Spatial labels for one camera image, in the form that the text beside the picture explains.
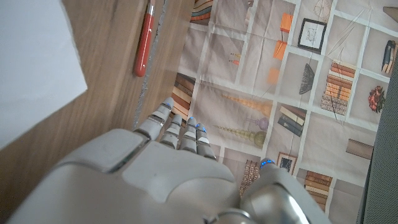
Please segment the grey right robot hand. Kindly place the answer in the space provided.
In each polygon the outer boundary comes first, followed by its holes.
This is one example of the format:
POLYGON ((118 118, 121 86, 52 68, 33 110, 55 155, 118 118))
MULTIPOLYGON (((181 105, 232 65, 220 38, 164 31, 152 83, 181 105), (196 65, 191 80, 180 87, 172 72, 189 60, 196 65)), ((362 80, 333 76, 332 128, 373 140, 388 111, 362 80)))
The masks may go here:
POLYGON ((135 130, 111 130, 65 156, 9 223, 328 223, 273 160, 240 192, 204 125, 167 121, 166 98, 135 130))

